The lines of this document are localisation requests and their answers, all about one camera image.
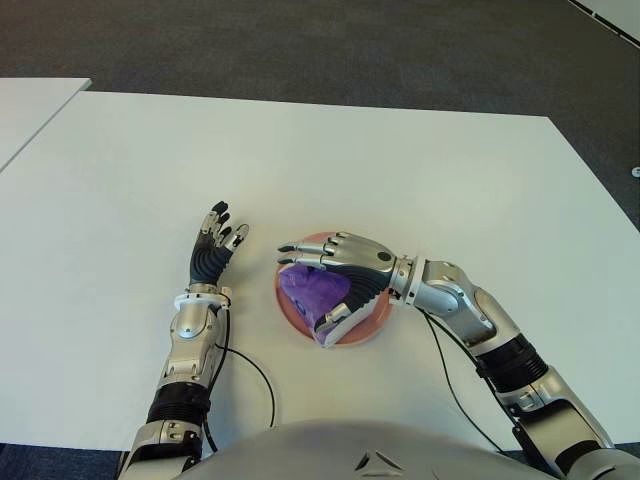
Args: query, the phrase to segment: round plate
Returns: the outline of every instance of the round plate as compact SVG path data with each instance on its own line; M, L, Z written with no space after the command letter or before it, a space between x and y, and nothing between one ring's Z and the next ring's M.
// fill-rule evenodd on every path
M313 235L309 235L305 237L303 241L306 242L318 242L323 243L329 238L331 235L334 235L333 232L322 232L316 233ZM284 265L278 265L276 269L276 278L275 278L275 290L276 290L276 299L278 300L278 305L280 306L280 310L287 318L289 323L293 325L293 327L303 334L305 337L309 338L311 341L313 337L307 325L304 323L304 320L298 309L291 303L289 297L282 291L280 288L280 270L284 268ZM336 345L354 345L360 342L364 342L369 338L373 337L376 333L380 331L384 322L389 318L391 314L391 309L393 305L389 303L389 293L384 291L378 297L378 302L376 303L373 312L367 318L365 318L358 325L353 327L347 334L342 337Z

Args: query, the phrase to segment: black wire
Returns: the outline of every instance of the black wire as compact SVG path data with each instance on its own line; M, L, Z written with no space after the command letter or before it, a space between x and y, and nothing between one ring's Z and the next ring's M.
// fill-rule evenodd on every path
M424 317L427 319L427 321L431 321L431 323L435 324L436 327L438 327L442 332L444 332L447 337L449 337L458 347L460 347L460 349L464 352L464 354L467 356L467 358L469 359L469 361L473 364L473 366L476 368L476 370L478 369L478 361L474 358L473 355L471 355L471 353L469 352L469 350L467 350L467 347L465 347L462 342L458 339L458 337L456 337L451 330L449 330L447 327L445 327L444 325L442 325L442 323L440 323L438 320L436 320L435 318L433 318L432 315L430 315L429 313L425 312L424 310L421 310L418 308L418 310L420 311L420 313L422 313L424 315ZM509 419L509 421L511 423L513 423L514 426L518 425L518 422L516 421L515 418L513 418L513 415L511 414L511 412L509 411L509 409L507 409L507 407L505 407L502 402L500 402L500 400L498 399L498 395L496 393L496 389L493 386L493 384L489 381L488 378L482 377L482 379L484 380L484 382L487 384L487 387L489 388L489 391L491 392L491 395L493 395L493 398L495 399L496 403L500 406L500 408L502 409L502 411L504 412L504 414L507 416L507 418Z
M222 371L222 367L224 366L224 361L227 359L227 349L229 347L229 337L231 336L231 314L229 310L227 310L227 325L224 332L224 350L222 351L222 358L220 358L220 363L218 363L218 368L216 372L213 374L213 378L209 383L209 396L211 396L211 392L213 391L213 386L216 384L216 380L218 380L218 376L220 375L220 371ZM218 451L218 446L216 442L213 441L213 436L211 435L211 429L209 428L209 419L207 415L204 416L202 420L202 428L204 430L204 435L207 438L207 443L211 448L213 453Z
M204 417L204 420L202 421L202 428L204 429L204 436L207 437L207 443L209 444L211 451L213 453L216 453L218 451L218 446L216 445L216 442L213 441L213 437L211 436L211 430L209 430L209 420L207 419L206 415Z
M438 347L438 353L440 354L440 360L442 362L442 369L444 370L444 377L447 381L447 386L449 387L449 391L451 392L451 396L453 397L453 400L456 402L456 405L458 405L458 408L460 409L460 411L462 412L462 414L466 417L466 419L469 421L469 423L471 425L473 425L473 427L478 431L478 433L480 433L480 435L482 435L491 445L493 445L495 447L495 449L502 453L504 455L504 450L502 450L493 440L491 440L491 438L484 433L484 431L476 424L476 422L474 422L471 417L469 416L469 414L466 412L466 410L463 408L462 404L460 403L460 401L458 400L458 396L456 395L455 390L453 389L453 385L451 385L451 379L449 378L449 370L447 369L447 362L444 359L444 354L442 353L442 347L440 346L440 340L438 340L438 335L436 334L436 329L433 328L433 323L434 321L432 320L433 317L431 315L429 315L428 313L420 310L423 314L425 319L427 320L427 325L429 325L429 328L431 329L431 333L433 333L433 338L436 341L436 347Z
M218 347L220 349L224 349L225 348L225 347L221 347L218 344L216 344L216 347ZM264 382L267 384L267 388L269 389L269 395L271 396L271 420L269 421L269 428L273 427L273 423L274 423L275 418L276 418L276 397L275 397L275 395L273 393L273 388L271 387L271 382L269 382L269 379L264 374L262 369L256 364L256 362L251 360L244 353L239 352L238 350L234 350L231 347L226 347L226 349L229 350L231 353L235 353L239 357L241 357L241 358L245 359L247 362L249 362L253 366L253 368L255 368L258 371L258 373L262 376L262 378L264 379Z
M222 370L222 366L224 365L224 361L227 358L227 347L229 346L229 336L231 334L231 314L229 310L227 310L227 327L224 332L224 350L222 351L222 358L220 359L220 363L218 363L218 368L216 369L216 373L213 374L213 378L211 379L211 383L209 383L209 395L213 391L213 386L216 384L216 380L218 380L218 375L220 375L220 371Z

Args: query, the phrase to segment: white table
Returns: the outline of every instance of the white table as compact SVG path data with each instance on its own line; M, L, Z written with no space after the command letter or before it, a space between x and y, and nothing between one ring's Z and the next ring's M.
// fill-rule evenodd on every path
M0 78L0 172L88 78Z
M129 448L219 199L252 227L223 283L232 344L266 367L278 422L386 419L486 445L416 312L331 351L280 314L276 245L346 229L463 266L616 442L640 440L640 235L547 118L89 92L0 176L0 441ZM444 346L469 413L515 448ZM222 446L270 411L258 375L234 357L227 367L211 414Z

